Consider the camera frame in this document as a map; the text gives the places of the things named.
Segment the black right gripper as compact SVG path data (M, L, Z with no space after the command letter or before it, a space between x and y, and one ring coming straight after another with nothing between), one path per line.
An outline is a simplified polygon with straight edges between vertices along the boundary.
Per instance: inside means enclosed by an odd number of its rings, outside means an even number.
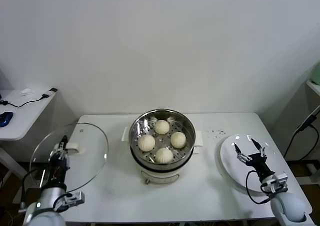
M256 147L256 149L259 151L259 153L251 154L249 156L246 156L242 153L240 148L237 146L236 143L234 143L234 148L237 154L237 159L241 162L247 162L247 166L253 167L257 175L259 177L259 181L263 181L265 178L274 175L274 172L270 170L270 168L266 164L266 154L265 154L265 148L262 147L257 141L255 141L253 138L251 139L252 143Z

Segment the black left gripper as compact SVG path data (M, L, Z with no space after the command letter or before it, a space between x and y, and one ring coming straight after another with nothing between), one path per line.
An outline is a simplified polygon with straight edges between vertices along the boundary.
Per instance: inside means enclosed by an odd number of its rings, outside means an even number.
M69 170L69 158L66 154L68 137L64 135L59 143L55 145L49 154L49 181L64 183L66 173Z

